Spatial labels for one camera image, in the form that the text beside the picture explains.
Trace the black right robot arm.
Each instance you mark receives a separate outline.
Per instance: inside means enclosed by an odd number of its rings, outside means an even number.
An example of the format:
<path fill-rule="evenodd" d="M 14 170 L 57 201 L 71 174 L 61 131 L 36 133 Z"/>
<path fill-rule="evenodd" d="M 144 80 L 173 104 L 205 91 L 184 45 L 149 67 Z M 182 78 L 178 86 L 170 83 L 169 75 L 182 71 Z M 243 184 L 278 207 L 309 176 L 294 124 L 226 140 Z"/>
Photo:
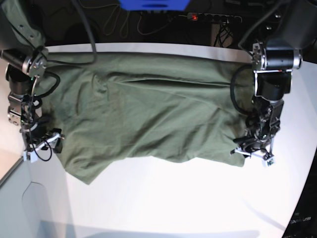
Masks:
<path fill-rule="evenodd" d="M 24 0 L 0 2 L 0 58 L 7 62 L 5 78 L 10 88 L 8 120 L 20 127 L 27 157 L 40 150 L 60 153 L 63 139 L 61 129 L 48 128 L 50 116 L 37 114 L 60 77 L 46 70 L 45 39 L 29 13 Z"/>

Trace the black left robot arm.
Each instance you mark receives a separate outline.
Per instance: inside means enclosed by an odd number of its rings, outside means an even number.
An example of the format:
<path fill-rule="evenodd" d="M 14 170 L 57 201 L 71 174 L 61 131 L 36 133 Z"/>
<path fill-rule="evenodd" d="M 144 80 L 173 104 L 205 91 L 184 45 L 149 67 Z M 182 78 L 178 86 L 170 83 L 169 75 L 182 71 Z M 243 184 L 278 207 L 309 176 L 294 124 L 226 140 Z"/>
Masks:
<path fill-rule="evenodd" d="M 246 132 L 233 141 L 237 148 L 230 153 L 252 156 L 261 151 L 261 158 L 269 161 L 275 135 L 280 130 L 280 116 L 283 96 L 290 93 L 292 72 L 302 64 L 302 50 L 317 37 L 317 2 L 315 0 L 278 0 L 243 35 L 238 46 L 245 50 L 244 44 L 251 33 L 271 15 L 285 5 L 276 31 L 263 41 L 253 44 L 249 53 L 251 65 L 243 65 L 236 70 L 230 82 L 230 98 L 234 108 L 246 116 Z M 238 106 L 235 98 L 235 82 L 239 73 L 251 69 L 255 92 L 252 97 L 253 109 L 247 111 Z"/>

